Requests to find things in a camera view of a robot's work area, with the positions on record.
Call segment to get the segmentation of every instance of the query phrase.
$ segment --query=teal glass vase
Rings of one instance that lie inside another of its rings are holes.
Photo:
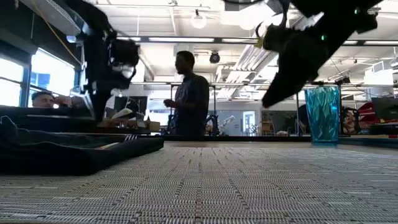
[[[305,90],[313,145],[337,145],[340,128],[340,93],[337,86]]]

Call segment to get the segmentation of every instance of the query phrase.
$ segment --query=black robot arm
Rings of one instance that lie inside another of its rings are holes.
[[[239,4],[238,0],[224,1]],[[314,81],[319,68],[354,32],[361,34],[376,29],[377,14],[368,11],[382,0],[269,0],[268,5],[276,1],[282,6],[290,1],[305,17],[321,12],[323,16],[305,30],[286,28],[284,23],[267,28],[263,47],[279,53],[279,71],[262,99],[266,108]]]
[[[83,42],[86,83],[82,85],[85,102],[97,121],[104,116],[107,100],[113,89],[128,89],[136,74],[139,46],[132,40],[117,39],[104,12],[83,0],[58,0],[71,14],[81,33],[76,37]]]

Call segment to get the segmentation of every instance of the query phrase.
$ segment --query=man's hand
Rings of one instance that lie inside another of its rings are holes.
[[[55,104],[72,107],[72,99],[68,96],[58,96],[54,100]]]
[[[163,103],[168,108],[177,108],[177,103],[173,100],[165,100]]]

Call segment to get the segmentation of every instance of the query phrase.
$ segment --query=textured floor mat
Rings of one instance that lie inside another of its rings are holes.
[[[398,223],[398,157],[165,147],[89,177],[0,176],[0,222],[11,220]]]

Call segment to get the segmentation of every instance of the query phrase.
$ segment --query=dark shirt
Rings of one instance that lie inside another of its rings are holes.
[[[308,121],[307,105],[301,105],[298,108],[298,120],[305,125],[305,132],[310,132],[310,122]]]
[[[209,83],[199,75],[185,77],[175,94],[177,103],[194,103],[195,108],[177,108],[172,125],[174,134],[203,136],[209,107]]]

